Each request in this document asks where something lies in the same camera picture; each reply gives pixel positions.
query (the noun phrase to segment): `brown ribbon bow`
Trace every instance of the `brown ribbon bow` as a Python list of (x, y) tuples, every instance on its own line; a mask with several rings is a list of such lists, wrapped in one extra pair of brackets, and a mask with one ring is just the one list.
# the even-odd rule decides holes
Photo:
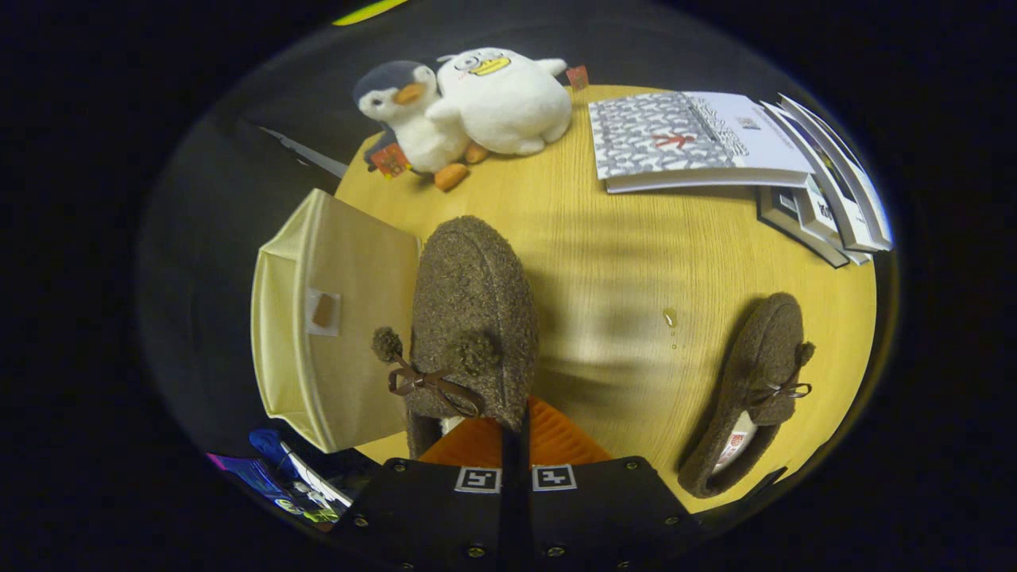
[[(444, 376), (453, 373), (451, 369), (440, 369), (432, 374), (421, 374), (420, 371), (414, 369), (412, 365), (407, 363), (401, 355), (395, 354), (393, 357), (395, 357), (396, 360), (399, 361), (399, 364), (402, 365), (399, 369), (395, 369), (388, 374), (388, 391), (393, 394), (406, 396), (418, 389), (429, 389), (432, 390), (434, 395), (444, 402), (445, 405), (452, 407), (464, 417), (479, 417), (484, 412), (484, 400), (482, 397), (469, 388), (454, 384), (444, 379)], [(400, 376), (406, 378), (408, 383), (398, 386)], [(448, 396), (445, 395), (446, 393), (465, 400), (473, 406), (473, 411), (466, 411), (462, 407), (456, 405), (451, 399), (448, 399)]]
[[(766, 384), (766, 387), (770, 388), (773, 391), (768, 392), (766, 390), (763, 390), (760, 393), (760, 395), (755, 400), (753, 400), (752, 404), (754, 406), (760, 406), (778, 396), (790, 397), (791, 399), (801, 399), (802, 397), (812, 393), (813, 392), (812, 384), (795, 383), (798, 379), (798, 374), (801, 371), (801, 366), (809, 361), (809, 357), (804, 357), (804, 355), (805, 352), (799, 349), (795, 355), (794, 369), (791, 371), (791, 375), (788, 376), (787, 379), (784, 380), (784, 382), (781, 384), (772, 384), (768, 382)], [(806, 391), (804, 393), (798, 393), (797, 391), (798, 388), (805, 388)]]

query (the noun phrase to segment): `penguin feet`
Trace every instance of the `penguin feet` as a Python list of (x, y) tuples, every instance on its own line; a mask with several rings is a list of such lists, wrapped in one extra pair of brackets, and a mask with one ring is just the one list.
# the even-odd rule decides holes
[(516, 148), (516, 155), (534, 155), (544, 151), (544, 139), (533, 137), (519, 141)]
[(466, 165), (462, 163), (452, 163), (443, 167), (437, 173), (434, 173), (434, 186), (440, 188), (441, 190), (448, 192), (454, 186), (459, 184), (460, 181), (466, 177), (469, 173), (469, 169)]
[(487, 159), (487, 156), (490, 154), (491, 152), (487, 148), (477, 145), (476, 141), (470, 141), (469, 147), (466, 148), (466, 162), (471, 165), (480, 163), (484, 159)]
[(543, 133), (540, 133), (540, 137), (547, 142), (554, 142), (560, 139), (561, 135), (565, 134), (565, 131), (569, 130), (569, 125), (571, 124), (572, 124), (572, 114), (570, 113), (569, 115), (565, 115), (561, 121), (558, 121), (557, 124), (551, 126)]

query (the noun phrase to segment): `stack of books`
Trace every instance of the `stack of books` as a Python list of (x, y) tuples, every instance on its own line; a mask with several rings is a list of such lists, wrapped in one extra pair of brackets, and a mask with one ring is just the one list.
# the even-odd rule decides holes
[(707, 92), (590, 104), (597, 177), (607, 192), (759, 187), (759, 220), (835, 268), (893, 248), (886, 211), (860, 162), (818, 115)]

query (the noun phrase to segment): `water droplet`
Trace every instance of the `water droplet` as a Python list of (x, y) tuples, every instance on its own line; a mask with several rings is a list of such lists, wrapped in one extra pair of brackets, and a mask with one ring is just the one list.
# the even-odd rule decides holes
[(678, 312), (673, 307), (665, 307), (664, 320), (667, 321), (668, 328), (674, 328), (678, 324)]

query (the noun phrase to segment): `wood grain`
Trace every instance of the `wood grain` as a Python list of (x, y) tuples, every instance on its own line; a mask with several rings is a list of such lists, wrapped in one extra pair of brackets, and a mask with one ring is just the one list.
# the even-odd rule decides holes
[[(573, 125), (560, 140), (533, 157), (492, 155), (448, 193), (412, 173), (386, 180), (355, 159), (336, 195), (421, 240), (466, 214), (497, 229), (538, 305), (534, 393), (612, 455), (646, 457), (699, 512), (737, 500), (782, 466), (790, 475), (830, 438), (869, 361), (876, 282), (872, 264), (834, 270), (758, 222), (751, 188), (607, 194), (586, 104), (658, 91), (591, 85), (574, 94)], [(798, 299), (817, 345), (801, 374), (815, 391), (746, 478), (695, 499), (677, 484), (679, 456), (706, 426), (746, 309), (778, 291)], [(673, 328), (667, 307), (675, 309)], [(399, 440), (381, 441), (360, 449), (381, 461), (406, 455)]]

